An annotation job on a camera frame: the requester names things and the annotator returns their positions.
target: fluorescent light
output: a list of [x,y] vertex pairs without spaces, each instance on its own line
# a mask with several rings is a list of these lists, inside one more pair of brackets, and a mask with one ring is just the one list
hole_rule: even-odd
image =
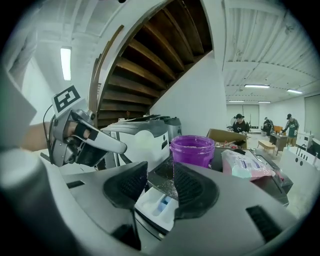
[[247,87],[247,88],[269,88],[270,85],[267,85],[267,84],[246,84],[244,87]]
[[71,81],[71,47],[62,47],[60,54],[63,78]]
[[289,93],[295,93],[295,94],[302,94],[302,93],[303,93],[302,91],[291,90],[291,89],[288,89],[287,91],[288,91]]

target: plastic bag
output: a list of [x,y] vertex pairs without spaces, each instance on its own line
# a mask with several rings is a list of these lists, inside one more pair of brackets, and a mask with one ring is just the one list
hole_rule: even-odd
[[225,150],[221,153],[223,173],[237,176],[250,181],[264,176],[275,176],[276,173],[259,160],[251,159],[248,156]]

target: purple container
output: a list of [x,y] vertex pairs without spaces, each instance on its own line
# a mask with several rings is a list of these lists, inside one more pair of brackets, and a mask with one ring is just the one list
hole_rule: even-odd
[[214,157],[215,141],[202,136],[183,135],[171,141],[173,161],[208,168]]

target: wooden staircase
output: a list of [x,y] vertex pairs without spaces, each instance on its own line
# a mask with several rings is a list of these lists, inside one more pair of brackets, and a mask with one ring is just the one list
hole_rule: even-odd
[[[132,35],[115,60],[115,68],[104,86],[98,84],[96,75],[100,70],[97,69],[114,38],[97,59],[89,93],[89,108],[92,106],[91,110],[97,112],[97,127],[106,127],[119,118],[142,117],[186,71],[213,49],[200,0],[168,2]],[[98,90],[103,93],[101,102],[95,100]]]

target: black cap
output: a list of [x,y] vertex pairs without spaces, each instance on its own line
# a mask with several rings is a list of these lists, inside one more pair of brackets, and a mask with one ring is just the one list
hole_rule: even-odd
[[243,116],[242,114],[237,114],[237,115],[235,116],[235,118],[236,118],[236,119],[238,119],[238,118],[244,118],[244,116]]

